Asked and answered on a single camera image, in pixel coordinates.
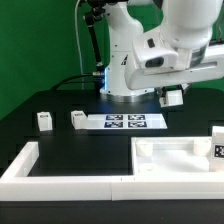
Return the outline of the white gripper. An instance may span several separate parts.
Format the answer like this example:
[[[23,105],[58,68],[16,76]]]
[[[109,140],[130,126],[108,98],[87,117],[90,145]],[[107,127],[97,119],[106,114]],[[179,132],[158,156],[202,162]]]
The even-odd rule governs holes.
[[[206,49],[203,61],[192,68],[182,71],[149,73],[131,59],[126,64],[125,82],[130,90],[165,87],[179,84],[191,84],[224,77],[224,44],[213,45]]]

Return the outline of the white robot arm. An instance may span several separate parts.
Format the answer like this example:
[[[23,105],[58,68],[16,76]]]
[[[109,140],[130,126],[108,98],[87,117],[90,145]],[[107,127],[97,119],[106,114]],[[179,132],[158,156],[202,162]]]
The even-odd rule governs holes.
[[[102,98],[135,102],[156,93],[163,106],[180,105],[190,84],[224,77],[224,43],[211,43],[223,0],[85,1],[92,7],[87,20],[105,18],[109,28]],[[162,10],[163,19],[144,31],[127,7],[149,4]]]

